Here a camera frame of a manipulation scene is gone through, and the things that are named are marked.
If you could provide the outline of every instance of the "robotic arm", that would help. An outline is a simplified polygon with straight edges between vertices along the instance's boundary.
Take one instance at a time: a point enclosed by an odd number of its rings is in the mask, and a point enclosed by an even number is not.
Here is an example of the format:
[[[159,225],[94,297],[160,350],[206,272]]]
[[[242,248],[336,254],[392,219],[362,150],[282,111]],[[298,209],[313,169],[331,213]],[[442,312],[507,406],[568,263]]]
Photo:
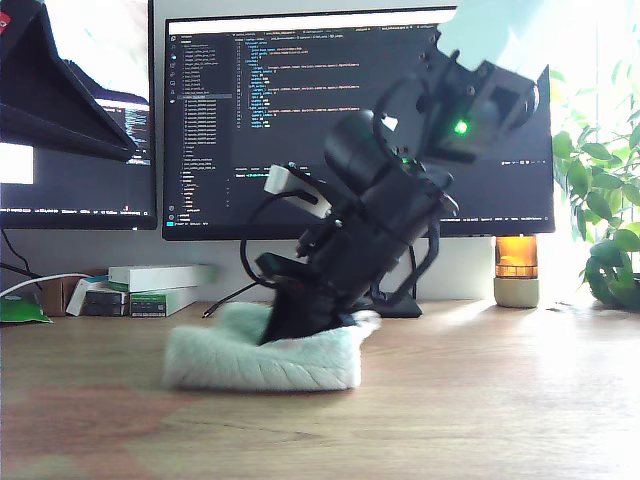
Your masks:
[[[438,254],[440,219],[458,211],[442,164],[472,164],[535,112],[535,79],[551,51],[544,42],[557,40],[538,32],[566,18],[572,5],[467,0],[451,21],[426,29],[413,70],[326,139],[325,161],[351,195],[293,164],[272,166],[265,190],[288,195],[322,222],[299,239],[304,263],[264,253],[258,278],[244,259],[254,280],[276,290],[263,343],[350,325],[368,291],[378,305],[404,297]],[[394,293],[382,294],[384,275],[425,232],[425,259]]]

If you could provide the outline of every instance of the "white box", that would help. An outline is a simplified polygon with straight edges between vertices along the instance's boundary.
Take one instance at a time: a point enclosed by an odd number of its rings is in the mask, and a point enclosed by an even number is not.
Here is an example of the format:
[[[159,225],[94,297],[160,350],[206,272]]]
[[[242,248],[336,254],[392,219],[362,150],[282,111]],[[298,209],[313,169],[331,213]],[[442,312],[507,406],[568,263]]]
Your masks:
[[[123,292],[146,292],[196,287],[213,283],[213,265],[148,265],[109,267],[109,287]]]

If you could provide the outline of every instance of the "plant leaf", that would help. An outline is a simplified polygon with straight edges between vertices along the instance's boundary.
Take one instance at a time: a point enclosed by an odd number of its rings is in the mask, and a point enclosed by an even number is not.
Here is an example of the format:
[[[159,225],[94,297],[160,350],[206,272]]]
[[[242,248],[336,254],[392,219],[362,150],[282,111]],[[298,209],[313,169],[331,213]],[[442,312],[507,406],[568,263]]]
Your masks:
[[[596,215],[611,220],[611,207],[605,198],[598,192],[590,192],[587,195],[587,205]]]
[[[640,222],[628,223],[624,226],[624,229],[640,235]]]
[[[596,257],[603,267],[624,267],[620,249],[613,240],[602,240],[591,249],[591,256]]]
[[[624,165],[624,162],[617,155],[611,155],[611,160],[609,160],[609,168],[619,167]]]
[[[620,72],[620,66],[622,65],[622,59],[618,60],[615,67],[613,67],[613,72],[611,73],[611,83],[614,85],[618,81],[618,73]]]
[[[636,128],[631,132],[631,136],[629,137],[629,148],[633,148],[638,145],[640,142],[640,124],[636,125]]]
[[[585,143],[582,146],[582,151],[599,160],[611,160],[611,154],[607,147],[601,143]]]
[[[594,225],[597,225],[602,221],[602,217],[596,215],[591,210],[584,211],[584,219],[589,223],[593,223]]]
[[[613,241],[620,250],[640,252],[640,238],[631,230],[621,228],[613,234]]]
[[[636,288],[635,284],[627,286],[622,282],[613,281],[609,290],[623,307],[631,310],[640,309],[640,289]]]
[[[604,275],[600,271],[600,262],[597,258],[591,257],[587,260],[584,276],[587,282],[589,282],[589,287],[591,287],[591,293],[594,297],[605,305],[617,304],[616,298],[609,291]]]
[[[553,154],[560,158],[569,158],[571,152],[573,152],[573,143],[569,132],[563,130],[557,133],[553,137]]]
[[[573,193],[580,198],[584,198],[589,189],[589,178],[587,175],[587,169],[584,168],[580,159],[576,158],[571,162],[569,171],[567,172],[567,180],[573,187]]]
[[[625,183],[622,187],[622,193],[624,196],[634,205],[640,205],[640,190],[635,185]]]
[[[591,184],[594,188],[604,188],[607,190],[615,190],[616,188],[620,188],[622,185],[624,185],[622,180],[609,173],[601,173],[594,176],[593,183]]]
[[[622,190],[621,189],[616,188],[615,190],[611,191],[611,194],[609,195],[609,207],[611,207],[611,215],[614,216],[614,218],[612,218],[609,221],[609,223],[613,225],[614,220],[620,220],[620,219],[616,219],[615,215],[618,215],[620,213],[620,209],[622,208]],[[622,220],[620,220],[620,222],[618,223],[618,225],[616,225],[616,227],[619,227],[620,223],[622,223]]]
[[[580,236],[582,240],[587,239],[587,221],[584,218],[584,210],[581,208],[576,212],[576,220],[578,222],[578,231],[580,232]]]
[[[560,81],[560,82],[562,82],[562,83],[567,83],[567,79],[566,79],[566,78],[564,78],[564,75],[562,75],[562,73],[560,73],[560,72],[559,72],[559,71],[557,71],[557,70],[551,70],[551,71],[549,72],[549,76],[550,76],[551,78],[554,78],[554,79],[556,79],[556,80],[559,80],[559,81]]]
[[[601,173],[604,173],[604,169],[603,168],[598,167],[596,165],[591,167],[591,175],[593,175],[594,178],[596,176],[600,175]]]
[[[620,217],[613,217],[611,220],[609,220],[609,225],[611,225],[613,228],[618,228],[620,225],[622,225],[622,219]]]
[[[640,110],[636,110],[631,114],[631,116],[627,119],[627,123],[633,122],[636,118],[640,117]]]
[[[582,129],[582,133],[580,133],[580,136],[578,137],[576,144],[579,147],[584,145],[584,143],[587,141],[587,138],[589,138],[590,135],[593,135],[596,131],[598,131],[598,128],[592,127],[591,125],[587,125]]]
[[[631,155],[631,149],[628,145],[625,145],[624,147],[620,147],[614,150],[613,155],[615,155],[616,157],[620,157],[622,160],[628,160],[629,156]]]
[[[598,93],[599,91],[600,89],[598,87],[581,88],[576,92],[576,97],[580,95],[591,95],[592,93]]]

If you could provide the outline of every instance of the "green led light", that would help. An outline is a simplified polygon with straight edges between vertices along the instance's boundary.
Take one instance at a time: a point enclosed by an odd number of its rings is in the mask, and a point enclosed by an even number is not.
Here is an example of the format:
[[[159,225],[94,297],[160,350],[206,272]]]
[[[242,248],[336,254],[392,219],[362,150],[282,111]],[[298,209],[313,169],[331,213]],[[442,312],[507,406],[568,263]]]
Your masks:
[[[469,130],[469,125],[464,120],[458,121],[458,123],[456,123],[456,126],[453,128],[453,131],[458,135],[464,135],[465,133],[467,133],[467,130]]]

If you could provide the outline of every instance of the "amber lamp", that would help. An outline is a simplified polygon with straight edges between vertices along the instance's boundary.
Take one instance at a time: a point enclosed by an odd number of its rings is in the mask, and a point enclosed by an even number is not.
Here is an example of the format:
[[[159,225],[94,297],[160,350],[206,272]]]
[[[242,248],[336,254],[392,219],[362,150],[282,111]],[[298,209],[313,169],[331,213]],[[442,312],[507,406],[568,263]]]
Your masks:
[[[540,301],[536,237],[496,238],[496,303],[503,307],[533,308]]]

